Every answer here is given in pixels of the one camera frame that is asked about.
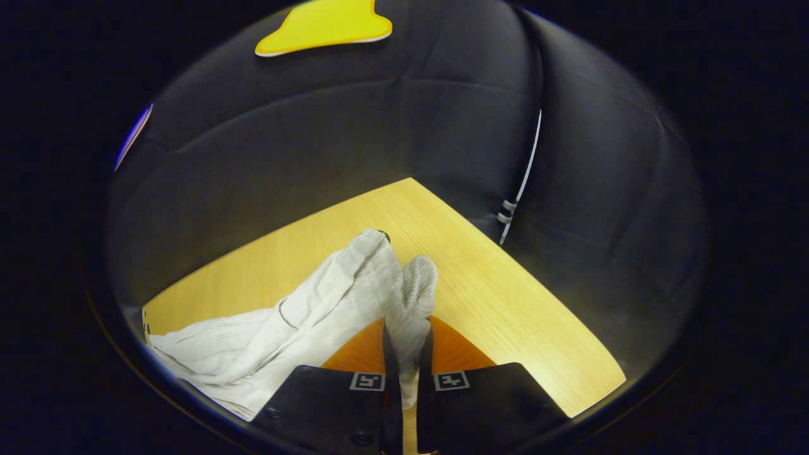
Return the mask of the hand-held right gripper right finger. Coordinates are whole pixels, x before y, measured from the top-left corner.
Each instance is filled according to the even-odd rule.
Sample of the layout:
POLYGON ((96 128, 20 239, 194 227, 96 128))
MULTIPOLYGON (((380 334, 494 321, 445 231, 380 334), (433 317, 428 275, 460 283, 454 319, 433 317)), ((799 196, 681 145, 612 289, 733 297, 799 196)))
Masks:
POLYGON ((437 317, 422 346, 417 451, 509 454, 568 416, 520 363, 497 365, 437 317))

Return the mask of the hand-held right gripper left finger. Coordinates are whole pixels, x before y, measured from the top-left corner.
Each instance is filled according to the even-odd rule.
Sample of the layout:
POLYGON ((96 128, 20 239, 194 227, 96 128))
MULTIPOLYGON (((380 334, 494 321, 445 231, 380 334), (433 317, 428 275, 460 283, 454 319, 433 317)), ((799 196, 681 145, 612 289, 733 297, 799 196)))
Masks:
POLYGON ((384 319, 320 368, 295 368, 252 424, 301 454, 401 454, 401 386, 384 319))

